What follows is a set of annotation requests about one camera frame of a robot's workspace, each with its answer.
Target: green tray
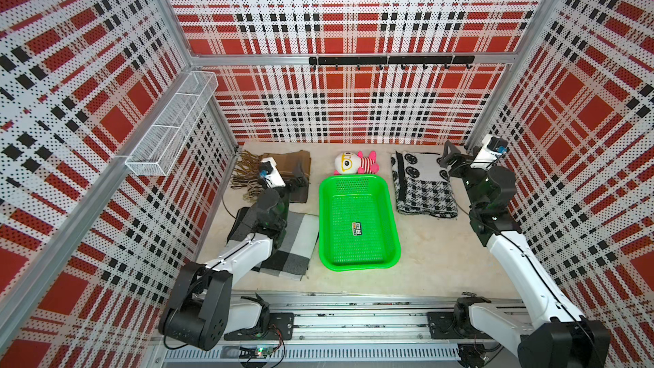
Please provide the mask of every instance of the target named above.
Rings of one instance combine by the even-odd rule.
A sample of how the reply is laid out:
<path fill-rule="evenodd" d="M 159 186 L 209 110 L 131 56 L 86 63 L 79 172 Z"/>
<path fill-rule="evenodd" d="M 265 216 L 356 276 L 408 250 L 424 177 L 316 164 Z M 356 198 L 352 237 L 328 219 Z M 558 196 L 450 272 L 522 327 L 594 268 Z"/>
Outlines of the green tray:
<path fill-rule="evenodd" d="M 400 259 L 400 240 L 386 181 L 377 175 L 338 175 L 320 188 L 318 252 L 333 271 L 383 269 Z M 353 223 L 360 224 L 360 234 Z"/>

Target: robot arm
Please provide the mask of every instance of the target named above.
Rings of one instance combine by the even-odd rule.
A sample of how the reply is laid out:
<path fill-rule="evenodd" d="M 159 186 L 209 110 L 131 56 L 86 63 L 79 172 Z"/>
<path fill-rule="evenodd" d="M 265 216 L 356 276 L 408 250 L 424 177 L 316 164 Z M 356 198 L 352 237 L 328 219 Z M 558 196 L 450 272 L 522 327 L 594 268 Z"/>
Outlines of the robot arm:
<path fill-rule="evenodd" d="M 507 142 L 487 135 L 476 156 L 446 143 L 441 167 L 462 178 L 470 198 L 470 225 L 500 262 L 527 308 L 531 324 L 516 320 L 483 297 L 459 298 L 455 320 L 468 333 L 483 331 L 518 356 L 523 367 L 603 367 L 610 334 L 563 294 L 527 244 L 507 209 L 515 175 L 495 166 Z"/>
<path fill-rule="evenodd" d="M 232 285 L 252 267 L 269 258 L 282 244 L 289 215 L 289 194 L 306 182 L 301 173 L 286 184 L 275 160 L 260 167 L 264 191 L 242 219 L 236 233 L 245 238 L 205 264 L 187 263 L 175 281 L 159 321 L 159 332 L 202 350 L 210 350 L 223 333 L 242 330 L 246 335 L 265 334 L 268 304 L 260 297 L 231 302 Z M 204 293 L 203 299 L 197 295 Z"/>

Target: gray checkered blanket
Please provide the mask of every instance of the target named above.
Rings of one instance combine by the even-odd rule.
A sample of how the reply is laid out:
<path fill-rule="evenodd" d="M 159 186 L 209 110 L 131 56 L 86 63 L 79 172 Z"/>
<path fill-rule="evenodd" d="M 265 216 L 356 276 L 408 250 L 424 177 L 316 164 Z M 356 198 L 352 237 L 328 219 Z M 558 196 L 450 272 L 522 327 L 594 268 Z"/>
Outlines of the gray checkered blanket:
<path fill-rule="evenodd" d="M 242 219 L 247 209 L 239 210 L 236 218 Z M 292 280 L 301 280 L 306 274 L 318 241 L 318 216 L 289 212 L 288 223 L 281 247 L 272 256 L 252 267 L 253 271 Z M 232 228 L 227 237 L 227 247 L 238 244 L 248 233 L 251 233 L 248 228 Z"/>
<path fill-rule="evenodd" d="M 395 186 L 398 212 L 406 215 L 427 214 L 451 219 L 458 210 L 437 153 L 395 152 L 390 167 Z"/>

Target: wire mesh shelf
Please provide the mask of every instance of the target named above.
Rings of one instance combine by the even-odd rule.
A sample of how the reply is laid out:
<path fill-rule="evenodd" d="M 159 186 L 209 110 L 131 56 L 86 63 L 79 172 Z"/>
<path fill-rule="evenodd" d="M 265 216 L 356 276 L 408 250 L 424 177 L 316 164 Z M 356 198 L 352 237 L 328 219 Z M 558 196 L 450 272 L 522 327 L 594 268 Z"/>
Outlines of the wire mesh shelf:
<path fill-rule="evenodd" d="M 127 167 L 137 176 L 168 176 L 217 86 L 212 72 L 189 73 L 134 148 Z"/>

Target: plaid wall panel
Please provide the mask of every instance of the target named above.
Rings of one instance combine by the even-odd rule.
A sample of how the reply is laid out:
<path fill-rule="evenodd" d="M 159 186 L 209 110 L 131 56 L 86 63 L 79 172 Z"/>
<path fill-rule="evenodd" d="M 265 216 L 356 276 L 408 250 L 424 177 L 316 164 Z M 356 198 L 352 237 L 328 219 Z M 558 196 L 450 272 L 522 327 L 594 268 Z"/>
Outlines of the plaid wall panel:
<path fill-rule="evenodd" d="M 192 52 L 513 51 L 540 0 L 169 0 Z"/>
<path fill-rule="evenodd" d="M 0 0 L 0 298 L 181 69 L 152 0 Z"/>
<path fill-rule="evenodd" d="M 138 367 L 228 158 L 205 112 L 171 175 L 128 176 L 0 367 Z"/>
<path fill-rule="evenodd" d="M 510 141 L 511 211 L 536 256 L 613 335 L 654 361 L 654 0 L 562 0 L 489 128 Z"/>
<path fill-rule="evenodd" d="M 239 143 L 463 144 L 502 64 L 216 67 L 216 98 Z"/>

